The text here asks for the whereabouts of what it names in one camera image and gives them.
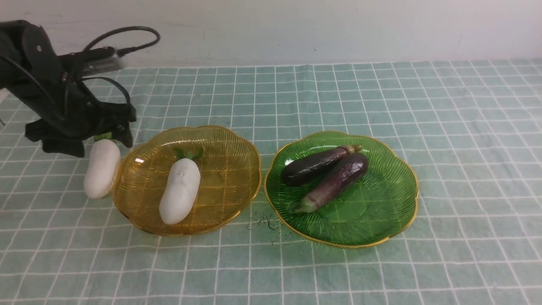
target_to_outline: gold plate rim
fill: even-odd
[[[117,193],[115,192],[115,189],[117,187],[117,183],[120,179],[120,175],[117,175],[116,179],[115,179],[115,184],[113,186],[113,203],[115,204],[115,207],[117,208],[117,210],[124,216],[126,217],[130,223],[140,229],[141,231],[143,232],[146,232],[146,233],[149,233],[149,234],[152,234],[152,235],[155,235],[155,236],[163,236],[163,237],[178,237],[178,236],[192,236],[192,235],[199,235],[199,234],[205,234],[205,233],[208,233],[208,232],[211,232],[211,231],[214,231],[216,229],[219,229],[223,226],[225,226],[226,224],[230,223],[232,220],[234,220],[237,216],[239,216],[239,214],[241,214],[241,212],[247,208],[251,203],[252,201],[254,201],[254,199],[258,196],[258,193],[260,192],[260,189],[262,187],[262,158],[260,156],[260,152],[258,151],[258,148],[249,140],[239,136],[238,134],[236,134],[235,132],[233,132],[232,130],[228,129],[228,128],[225,128],[225,127],[222,127],[222,126],[219,126],[219,125],[202,125],[202,126],[197,126],[197,127],[188,127],[188,126],[185,126],[185,127],[174,127],[174,128],[170,128],[170,129],[166,129],[164,131],[161,131],[159,132],[158,134],[154,135],[149,141],[143,143],[142,145],[138,146],[137,148],[133,149],[132,151],[130,151],[124,158],[122,158],[122,161],[120,162],[120,166],[119,166],[119,169],[120,170],[120,167],[122,167],[122,165],[124,164],[124,162],[128,159],[129,156],[131,156],[132,154],[135,154],[141,147],[143,146],[146,146],[146,145],[152,145],[152,142],[154,142],[156,140],[156,138],[161,135],[161,134],[164,134],[166,132],[173,132],[173,131],[176,131],[176,130],[187,130],[187,129],[208,129],[208,128],[211,128],[211,129],[222,129],[222,130],[225,130],[226,132],[229,132],[231,133],[232,135],[234,135],[235,137],[239,138],[240,140],[242,141],[245,141],[249,144],[250,147],[252,147],[252,149],[256,152],[256,155],[258,156],[258,187],[256,188],[256,190],[254,191],[254,194],[247,198],[247,202],[246,203],[243,203],[242,205],[240,205],[240,209],[239,209],[239,212],[237,212],[235,215],[233,215],[232,217],[230,217],[229,219],[226,219],[224,222],[222,222],[221,224],[219,225],[216,225],[214,227],[210,227],[210,228],[207,228],[207,229],[204,229],[204,230],[201,230],[201,231],[198,231],[198,232],[195,232],[195,233],[192,233],[192,234],[182,234],[182,233],[173,233],[173,234],[157,234],[157,233],[154,233],[154,232],[150,232],[144,228],[142,228],[141,226],[139,226],[138,224],[134,223],[134,221],[132,221],[132,219],[130,219],[130,217],[128,217],[125,213],[122,212],[121,209],[119,209],[119,205],[117,203],[117,200],[118,200],[118,195]]]
[[[414,175],[414,179],[416,180],[416,198],[415,198],[415,208],[414,208],[414,214],[412,215],[412,219],[410,219],[410,221],[401,229],[399,230],[397,233],[395,233],[394,235],[390,235],[390,236],[387,236],[377,242],[374,242],[372,244],[367,244],[367,245],[340,245],[340,244],[335,244],[335,243],[330,243],[330,242],[327,242],[325,240],[320,240],[320,239],[316,239],[316,238],[313,238],[313,237],[310,237],[308,235],[305,235],[301,232],[299,232],[298,230],[294,229],[288,222],[286,222],[284,220],[284,218],[282,218],[282,216],[280,215],[279,211],[277,211],[277,209],[275,208],[275,206],[272,204],[271,202],[271,198],[269,198],[269,194],[267,192],[267,179],[269,178],[269,173],[271,172],[271,169],[273,168],[273,165],[275,164],[275,159],[277,158],[277,156],[279,155],[279,153],[281,151],[283,151],[283,149],[287,148],[288,146],[292,145],[292,144],[295,144],[295,143],[298,143],[298,142],[301,142],[301,141],[304,141],[310,137],[313,137],[313,136],[316,136],[316,135],[320,135],[320,134],[326,134],[326,133],[336,133],[336,134],[342,134],[342,135],[345,135],[345,136],[348,136],[348,137],[362,137],[362,138],[368,138],[368,139],[371,139],[371,140],[374,140],[380,144],[382,144],[383,146],[385,146],[392,154],[393,156],[398,159],[399,161],[401,161],[403,164],[406,165],[406,167],[412,172],[412,174]],[[284,145],[281,149],[279,149],[275,155],[273,156],[273,159],[271,160],[271,165],[270,165],[270,168],[269,170],[267,171],[267,174],[266,174],[266,178],[263,182],[263,192],[265,193],[266,195],[266,198],[267,198],[267,202],[269,203],[269,205],[271,205],[271,208],[275,211],[275,214],[279,217],[280,221],[285,224],[288,228],[290,228],[290,230],[294,231],[295,233],[299,234],[300,236],[302,236],[303,238],[306,238],[312,242],[316,242],[316,243],[320,243],[320,244],[325,244],[325,245],[329,245],[329,246],[334,246],[334,247],[339,247],[339,248],[343,248],[343,249],[359,249],[359,248],[367,248],[367,247],[373,247],[373,246],[376,246],[376,245],[379,245],[381,243],[384,243],[385,241],[389,240],[390,238],[402,233],[404,230],[406,230],[413,222],[414,220],[416,219],[417,215],[418,215],[418,197],[420,196],[420,183],[418,181],[418,176],[416,176],[416,172],[412,169],[412,167],[406,163],[403,159],[401,159],[399,156],[397,156],[397,154],[393,151],[393,149],[391,149],[386,143],[376,139],[376,138],[373,138],[373,137],[367,137],[367,136],[362,136],[362,135],[349,135],[345,132],[342,132],[342,131],[334,131],[334,130],[326,130],[326,131],[319,131],[319,132],[315,132],[313,134],[310,134],[302,139],[299,139],[297,141],[294,141],[292,143],[288,143],[286,145]]]

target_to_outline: glass plate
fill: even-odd
[[[201,181],[194,206],[176,225],[158,211],[176,149],[197,153]],[[220,126],[163,131],[123,160],[113,192],[119,211],[137,228],[161,236],[204,233],[225,225],[256,197],[261,184],[260,155],[249,141]]]
[[[369,159],[363,178],[314,213],[292,209],[323,178],[300,187],[282,183],[280,172],[292,160],[335,148],[360,144]],[[405,230],[418,210],[418,180],[412,168],[379,140],[324,131],[279,150],[266,176],[264,191],[278,217],[299,235],[323,244],[358,248],[385,242]]]

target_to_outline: black cable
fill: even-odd
[[[141,46],[137,46],[137,47],[130,47],[130,48],[124,48],[124,49],[120,49],[117,51],[117,55],[119,57],[122,57],[128,53],[131,53],[131,52],[135,52],[135,51],[138,51],[138,50],[141,50],[141,49],[144,49],[144,48],[148,48],[150,46],[154,46],[156,45],[159,41],[160,41],[160,33],[158,33],[158,31],[156,31],[155,29],[153,28],[149,28],[149,27],[142,27],[142,26],[134,26],[134,27],[124,27],[124,28],[119,28],[119,29],[116,29],[116,30],[112,30],[112,31],[109,31],[99,37],[97,37],[96,39],[94,39],[93,41],[91,41],[84,49],[83,51],[81,51],[78,55],[76,55],[76,58],[74,59],[74,63],[73,63],[73,66],[72,66],[72,70],[68,73],[67,77],[66,77],[66,85],[64,87],[64,95],[63,95],[63,107],[64,107],[64,115],[67,116],[67,111],[68,111],[68,84],[70,84],[71,82],[73,82],[74,80],[74,77],[76,75],[76,73],[78,71],[81,71],[82,70],[82,65],[83,65],[83,61],[81,60],[81,58],[84,57],[85,53],[87,53],[88,51],[90,51],[90,49],[92,47],[94,47],[95,45],[97,45],[100,41],[108,38],[108,37],[111,37],[113,35],[116,35],[116,34],[120,34],[120,33],[124,33],[124,32],[128,32],[128,31],[146,31],[146,32],[151,32],[153,33],[156,38],[155,40],[149,42],[149,43],[146,43],[144,45],[141,45]]]
[[[55,101],[53,100],[53,98],[49,95],[47,90],[45,90],[45,88],[43,88],[43,86],[40,84],[40,82],[34,76],[32,76],[32,74],[30,74],[25,68],[23,68],[21,65],[16,63],[11,58],[8,58],[8,57],[6,57],[4,55],[0,55],[0,59],[3,59],[5,62],[9,63],[14,68],[16,68],[17,70],[22,72],[30,80],[30,82],[33,83],[38,88],[38,90],[41,91],[41,93],[43,94],[43,96],[45,97],[47,102],[50,104],[50,106],[52,107],[52,109],[55,112],[55,114],[57,115],[57,117],[60,120],[64,120],[64,116],[62,114],[60,114],[60,111],[56,107],[56,104],[55,104]]]

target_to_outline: dark eggplant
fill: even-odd
[[[280,173],[284,184],[292,187],[301,186],[316,176],[330,170],[342,158],[357,153],[359,145],[342,145],[317,152],[286,165]]]
[[[308,193],[295,208],[296,213],[311,213],[341,195],[350,185],[359,181],[369,168],[364,154],[344,157],[324,179]]]

